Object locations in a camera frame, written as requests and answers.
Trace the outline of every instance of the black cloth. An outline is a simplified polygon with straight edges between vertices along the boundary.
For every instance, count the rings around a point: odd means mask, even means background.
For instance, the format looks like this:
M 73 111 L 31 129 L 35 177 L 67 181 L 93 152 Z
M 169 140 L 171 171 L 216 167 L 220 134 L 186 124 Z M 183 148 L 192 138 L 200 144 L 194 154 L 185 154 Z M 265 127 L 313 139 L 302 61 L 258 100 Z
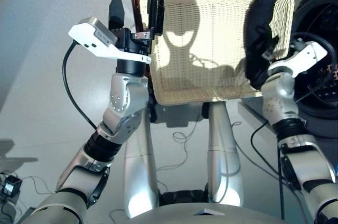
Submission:
M 277 0 L 254 0 L 246 18 L 245 48 L 246 77 L 250 84 L 260 89 L 268 78 L 269 61 L 262 54 L 276 45 L 269 23 L 273 19 Z

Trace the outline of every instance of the gray floor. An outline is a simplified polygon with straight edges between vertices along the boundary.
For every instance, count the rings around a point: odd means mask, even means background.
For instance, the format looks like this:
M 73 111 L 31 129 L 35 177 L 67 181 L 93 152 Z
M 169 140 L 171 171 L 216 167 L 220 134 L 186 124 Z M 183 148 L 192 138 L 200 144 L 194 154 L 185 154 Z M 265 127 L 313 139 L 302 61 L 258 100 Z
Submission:
M 123 0 L 126 26 L 131 27 L 130 0 Z M 0 0 L 0 170 L 13 170 L 20 177 L 42 177 L 53 190 L 64 167 L 92 133 L 91 127 L 73 108 L 63 88 L 61 62 L 71 39 L 67 32 L 80 19 L 96 16 L 107 24 L 110 0 Z M 68 64 L 71 91 L 80 107 L 95 122 L 101 120 L 108 103 L 110 77 L 115 61 L 97 59 L 77 47 Z M 238 114 L 238 100 L 228 103 L 231 120 L 242 121 L 234 133 L 250 156 L 249 136 L 259 126 L 254 118 Z M 174 143 L 175 131 L 189 133 L 194 122 L 184 128 L 166 123 L 152 125 L 157 166 L 179 163 L 184 158 L 182 146 Z M 189 141 L 187 162 L 180 168 L 158 173 L 169 190 L 201 189 L 205 186 L 208 121 L 198 123 Z M 257 135 L 258 147 L 276 165 L 276 142 L 263 129 Z M 100 201 L 89 211 L 92 224 L 112 223 L 109 213 L 122 208 L 123 151 L 117 155 L 107 187 Z M 244 158 L 245 207 L 279 216 L 278 184 L 266 177 Z M 45 192 L 37 180 L 37 188 Z M 289 223 L 300 223 L 299 210 L 289 192 L 286 214 Z M 18 206 L 36 207 L 46 195 L 35 193 L 33 182 L 25 179 Z M 117 223 L 126 219 L 116 212 Z

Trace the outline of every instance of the small black box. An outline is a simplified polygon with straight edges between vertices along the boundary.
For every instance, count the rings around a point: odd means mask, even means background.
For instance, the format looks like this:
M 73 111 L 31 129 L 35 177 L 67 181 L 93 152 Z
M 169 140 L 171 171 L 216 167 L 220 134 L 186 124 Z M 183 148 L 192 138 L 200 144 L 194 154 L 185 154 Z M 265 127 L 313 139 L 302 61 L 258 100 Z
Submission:
M 5 197 L 14 197 L 20 190 L 22 180 L 20 178 L 16 178 L 13 175 L 9 175 L 6 177 L 3 187 L 1 189 L 1 194 Z

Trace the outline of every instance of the wicker basket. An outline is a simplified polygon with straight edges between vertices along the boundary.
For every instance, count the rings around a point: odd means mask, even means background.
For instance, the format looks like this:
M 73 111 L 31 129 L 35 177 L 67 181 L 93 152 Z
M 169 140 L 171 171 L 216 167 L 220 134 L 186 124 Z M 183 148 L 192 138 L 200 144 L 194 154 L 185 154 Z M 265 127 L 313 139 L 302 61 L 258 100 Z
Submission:
M 260 96 L 245 78 L 244 25 L 253 0 L 164 0 L 163 35 L 150 66 L 162 105 Z M 294 0 L 277 0 L 270 27 L 280 37 L 275 57 L 287 55 Z M 147 0 L 140 0 L 147 25 Z

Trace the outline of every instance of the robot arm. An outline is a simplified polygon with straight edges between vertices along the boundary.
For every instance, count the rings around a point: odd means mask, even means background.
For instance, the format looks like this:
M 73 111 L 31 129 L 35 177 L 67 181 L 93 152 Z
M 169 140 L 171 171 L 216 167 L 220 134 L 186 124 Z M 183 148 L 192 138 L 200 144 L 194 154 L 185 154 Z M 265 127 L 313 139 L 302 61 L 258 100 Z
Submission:
M 294 101 L 294 78 L 327 52 L 315 42 L 287 59 L 273 63 L 262 86 L 263 114 L 272 125 L 282 152 L 280 159 L 288 183 L 300 190 L 317 223 L 338 216 L 338 185 L 332 165 L 305 129 Z
M 109 169 L 121 145 L 140 125 L 148 102 L 145 64 L 151 62 L 151 40 L 162 34 L 163 0 L 148 0 L 149 27 L 131 34 L 123 28 L 121 0 L 109 7 L 109 29 L 97 18 L 83 19 L 69 35 L 97 57 L 118 59 L 112 76 L 109 105 L 102 122 L 81 146 L 61 174 L 56 193 L 44 200 L 25 220 L 32 223 L 83 223 L 86 210 L 97 202 L 108 180 Z

